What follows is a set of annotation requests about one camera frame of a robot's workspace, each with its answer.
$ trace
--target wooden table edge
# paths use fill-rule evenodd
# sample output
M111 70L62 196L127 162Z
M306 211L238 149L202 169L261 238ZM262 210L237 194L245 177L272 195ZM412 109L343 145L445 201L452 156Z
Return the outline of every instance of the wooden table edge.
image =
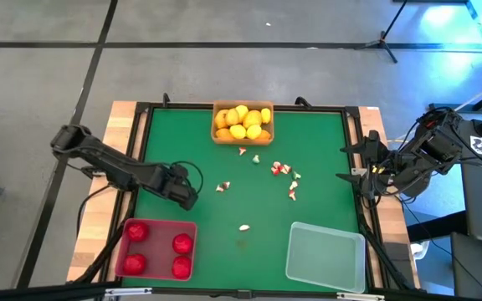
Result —
M105 128L103 142L107 145L126 153L127 144L133 124L133 117L136 109L136 101L115 101L111 107L109 120ZM382 125L382 117L380 110L377 107L358 107L360 112L361 129L364 135L369 130L377 130L381 136L381 141L387 143L386 134ZM141 118L138 127L136 144L133 151L133 157L139 156L139 149L142 142L142 135L144 132L144 122L146 118ZM351 132L351 141L356 143L356 128L354 120L348 118L349 130ZM360 156L355 156L355 166L362 166ZM90 186L90 193L98 190L106 185L104 177L95 178ZM130 193L124 195L123 208L127 208ZM94 261L98 253L101 251L105 242L107 241L110 220L113 215L116 198L116 190L110 188L100 193L87 203L79 236L75 243L74 254L69 266L67 274L67 281L71 281L79 277L86 268ZM410 253L410 242L408 240L407 226L403 215L403 206L395 198L383 197L378 208L378 216L381 224L382 239L384 242L396 242L406 244L408 246L409 258L411 261L411 268L413 270L414 285L419 288L418 271L412 254ZM366 218L371 225L369 214L366 210ZM370 259L372 263L373 278L376 287L382 286L382 279L380 276L380 267L377 255L374 253L372 247L369 247ZM118 246L111 256L110 269L108 272L108 279L114 279L114 265L116 256L118 254Z

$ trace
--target tripod stand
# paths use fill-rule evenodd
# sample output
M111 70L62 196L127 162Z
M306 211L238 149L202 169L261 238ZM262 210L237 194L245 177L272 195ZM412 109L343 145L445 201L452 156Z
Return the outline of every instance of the tripod stand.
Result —
M407 1L408 0L403 1L403 4L401 4L401 7L397 11L395 17L393 17L393 20L390 23L390 26L388 26L388 28L385 31L381 31L381 37L378 40L375 40L375 41L372 41L372 42L369 42L369 43L365 43L363 46L357 48L356 50L370 48L373 45L377 45L378 48L384 48L388 52L388 54L390 54L390 57L392 58L392 61L395 64L397 64L397 59L395 58L395 56L392 53L392 50L390 49L390 47L388 47L388 44L386 43L386 36L390 32L390 29L392 29L392 26L395 23L395 21L397 20L397 18L399 18L399 15L401 14L401 11L403 10L403 8L405 8L405 5L407 5Z

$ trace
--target concrete floor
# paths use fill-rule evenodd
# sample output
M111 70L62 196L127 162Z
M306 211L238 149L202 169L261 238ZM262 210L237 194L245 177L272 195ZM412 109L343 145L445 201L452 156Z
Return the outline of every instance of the concrete floor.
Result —
M96 41L109 2L0 0L0 41ZM482 5L474 5L482 16ZM125 0L107 40L359 43L373 40L397 9L390 0ZM410 3L387 39L482 43L464 5L427 3ZM6 188L0 196L0 288L12 283L54 167L49 142L72 115L92 52L0 48L0 186ZM399 64L376 50L105 49L82 124L102 136L113 100L159 101L163 92L179 102L290 104L302 95L318 105L378 106L387 136L396 137L427 104L461 103L482 90L481 52L395 54ZM64 282L77 209L89 186L85 176L67 170L32 285ZM439 217L463 206L454 168L434 178L411 208Z

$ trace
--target transparent plastic bin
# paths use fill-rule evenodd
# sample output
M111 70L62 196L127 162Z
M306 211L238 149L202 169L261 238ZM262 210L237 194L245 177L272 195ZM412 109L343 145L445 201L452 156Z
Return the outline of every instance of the transparent plastic bin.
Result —
M366 240L357 233L294 222L285 275L296 281L363 293Z

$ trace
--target yellow lemon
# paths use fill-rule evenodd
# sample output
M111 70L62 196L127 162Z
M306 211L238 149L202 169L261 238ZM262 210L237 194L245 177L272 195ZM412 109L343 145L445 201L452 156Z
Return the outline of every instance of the yellow lemon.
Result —
M226 124L227 125L236 125L239 123L239 113L235 109L228 110L226 113Z
M222 129L228 126L226 124L226 120L224 119L224 117L226 117L226 113L228 113L228 110L220 110L217 115L215 115L215 125L218 129Z
M232 133L230 133L229 129L220 129L215 133L215 135L220 140L232 140L233 139Z
M230 133L235 139L243 139L247 135L247 131L242 125L230 126Z
M261 113L257 110L251 110L244 118L243 126L248 129L251 125L261 125Z
M259 137L261 134L261 126L259 125L251 125L247 130L247 137L254 140Z
M246 105L238 105L235 107L235 110L238 111L239 114L239 122L243 122L244 118L247 116L249 112L249 108Z
M271 139L271 134L267 130L261 130L261 134L259 134L256 140L269 140Z
M271 110L263 109L261 110L261 121L265 124L271 122Z

